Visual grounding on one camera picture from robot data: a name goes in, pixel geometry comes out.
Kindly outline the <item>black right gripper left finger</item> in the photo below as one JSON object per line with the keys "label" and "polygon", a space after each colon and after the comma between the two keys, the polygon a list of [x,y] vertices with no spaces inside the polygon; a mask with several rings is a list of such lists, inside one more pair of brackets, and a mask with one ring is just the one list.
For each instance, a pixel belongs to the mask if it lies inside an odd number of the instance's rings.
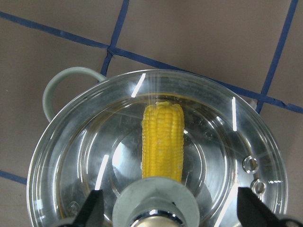
{"label": "black right gripper left finger", "polygon": [[104,222],[104,198],[102,190],[92,190],[80,209],[72,227],[102,227]]}

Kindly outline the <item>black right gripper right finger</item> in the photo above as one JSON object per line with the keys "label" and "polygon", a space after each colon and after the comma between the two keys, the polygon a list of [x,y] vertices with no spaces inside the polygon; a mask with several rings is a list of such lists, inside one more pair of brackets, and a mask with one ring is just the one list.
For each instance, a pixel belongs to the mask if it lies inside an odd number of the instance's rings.
{"label": "black right gripper right finger", "polygon": [[237,217],[243,227],[281,227],[280,220],[248,187],[239,187]]}

